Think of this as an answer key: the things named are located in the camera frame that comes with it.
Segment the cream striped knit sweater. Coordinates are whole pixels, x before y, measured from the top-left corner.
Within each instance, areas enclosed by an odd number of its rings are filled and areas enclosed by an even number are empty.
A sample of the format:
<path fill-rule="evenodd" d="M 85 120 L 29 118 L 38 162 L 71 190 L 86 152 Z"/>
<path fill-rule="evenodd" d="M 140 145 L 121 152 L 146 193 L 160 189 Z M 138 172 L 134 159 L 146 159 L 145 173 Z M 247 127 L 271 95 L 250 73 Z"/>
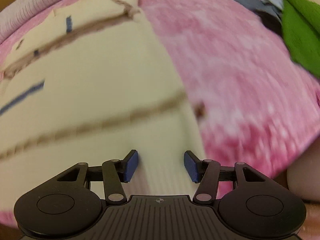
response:
<path fill-rule="evenodd" d="M 1 212 L 76 163 L 133 149 L 127 194 L 194 194 L 183 154 L 204 154 L 196 118 L 138 1 L 79 0 L 13 46 L 1 81 Z"/>

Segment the pink rose bed blanket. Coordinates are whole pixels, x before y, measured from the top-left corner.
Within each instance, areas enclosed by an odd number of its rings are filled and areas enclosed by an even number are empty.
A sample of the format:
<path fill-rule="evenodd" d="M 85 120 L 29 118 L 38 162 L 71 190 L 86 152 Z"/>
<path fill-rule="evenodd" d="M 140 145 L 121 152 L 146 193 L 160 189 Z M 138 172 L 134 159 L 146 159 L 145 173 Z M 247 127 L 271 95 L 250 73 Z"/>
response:
<path fill-rule="evenodd" d="M 40 12 L 1 42 L 13 46 L 55 9 Z M 204 154 L 244 161 L 273 176 L 319 132 L 319 83 L 291 61 L 281 38 L 233 0 L 139 0 L 186 88 Z"/>

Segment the white lidded bucket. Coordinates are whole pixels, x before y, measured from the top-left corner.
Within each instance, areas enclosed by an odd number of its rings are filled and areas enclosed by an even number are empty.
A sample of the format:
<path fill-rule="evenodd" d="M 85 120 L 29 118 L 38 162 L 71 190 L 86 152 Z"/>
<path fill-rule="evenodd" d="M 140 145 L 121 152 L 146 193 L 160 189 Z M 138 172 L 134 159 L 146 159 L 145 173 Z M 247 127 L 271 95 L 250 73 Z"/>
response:
<path fill-rule="evenodd" d="M 300 198 L 319 202 L 319 136 L 289 166 L 287 184 Z"/>

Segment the black garment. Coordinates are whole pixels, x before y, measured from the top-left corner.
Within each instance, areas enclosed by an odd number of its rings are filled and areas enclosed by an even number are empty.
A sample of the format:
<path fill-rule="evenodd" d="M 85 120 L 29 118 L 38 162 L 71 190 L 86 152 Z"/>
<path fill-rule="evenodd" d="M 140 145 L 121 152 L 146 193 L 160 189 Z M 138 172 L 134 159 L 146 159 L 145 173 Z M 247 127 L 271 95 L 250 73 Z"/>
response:
<path fill-rule="evenodd" d="M 261 18 L 261 21 L 267 29 L 282 37 L 282 25 L 278 20 L 274 18 Z"/>

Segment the green knit garment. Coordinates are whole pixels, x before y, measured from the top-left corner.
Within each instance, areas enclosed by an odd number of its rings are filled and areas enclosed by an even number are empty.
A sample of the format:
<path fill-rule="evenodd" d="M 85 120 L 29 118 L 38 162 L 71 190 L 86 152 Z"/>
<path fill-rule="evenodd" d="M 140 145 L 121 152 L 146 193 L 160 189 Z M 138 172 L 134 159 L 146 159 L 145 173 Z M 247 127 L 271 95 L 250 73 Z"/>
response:
<path fill-rule="evenodd" d="M 291 60 L 319 78 L 319 4 L 282 1 L 282 37 Z"/>

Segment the light blue garment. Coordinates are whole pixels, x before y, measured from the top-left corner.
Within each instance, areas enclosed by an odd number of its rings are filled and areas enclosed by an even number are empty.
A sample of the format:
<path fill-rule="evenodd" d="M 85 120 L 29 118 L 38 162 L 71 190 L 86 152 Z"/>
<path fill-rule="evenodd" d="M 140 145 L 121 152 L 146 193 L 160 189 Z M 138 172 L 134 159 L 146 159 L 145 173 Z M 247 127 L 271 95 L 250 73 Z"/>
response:
<path fill-rule="evenodd" d="M 264 4 L 272 5 L 277 10 L 282 11 L 284 8 L 283 0 L 261 0 Z"/>

